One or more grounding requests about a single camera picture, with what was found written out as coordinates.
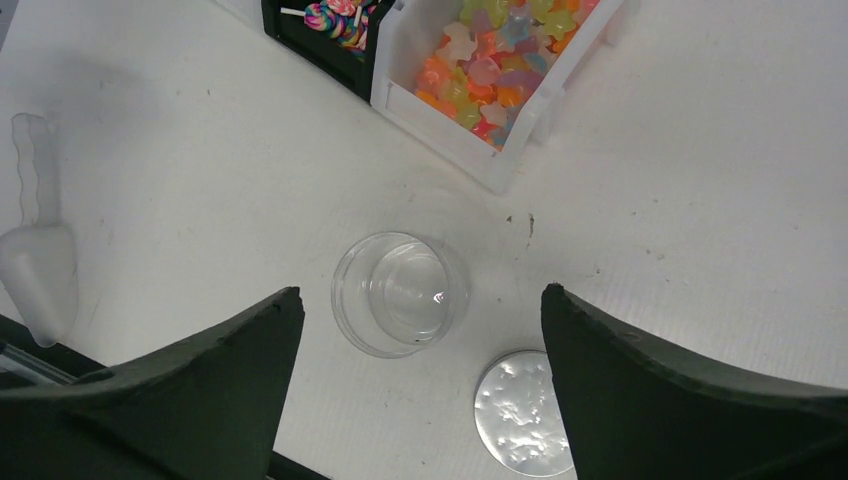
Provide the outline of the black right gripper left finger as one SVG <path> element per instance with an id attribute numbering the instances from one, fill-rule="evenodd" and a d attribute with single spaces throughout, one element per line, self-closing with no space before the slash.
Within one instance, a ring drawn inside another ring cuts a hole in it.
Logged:
<path id="1" fill-rule="evenodd" d="M 66 385 L 1 389 L 5 479 L 302 479 L 274 450 L 305 323 L 296 287 Z"/>

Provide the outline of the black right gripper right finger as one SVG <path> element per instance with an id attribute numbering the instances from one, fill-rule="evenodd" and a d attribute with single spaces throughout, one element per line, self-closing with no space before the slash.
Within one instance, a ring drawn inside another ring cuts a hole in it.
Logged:
<path id="1" fill-rule="evenodd" d="M 732 366 L 548 285 L 541 327 L 581 479 L 843 479 L 847 393 Z"/>

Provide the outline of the translucent plastic scoop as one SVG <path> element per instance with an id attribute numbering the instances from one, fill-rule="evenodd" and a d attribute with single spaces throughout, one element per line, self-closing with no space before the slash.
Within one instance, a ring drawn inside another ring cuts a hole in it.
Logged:
<path id="1" fill-rule="evenodd" d="M 48 121 L 11 119 L 22 224 L 1 236 L 1 282 L 37 345 L 63 340 L 78 314 L 76 246 L 62 219 L 60 168 Z"/>

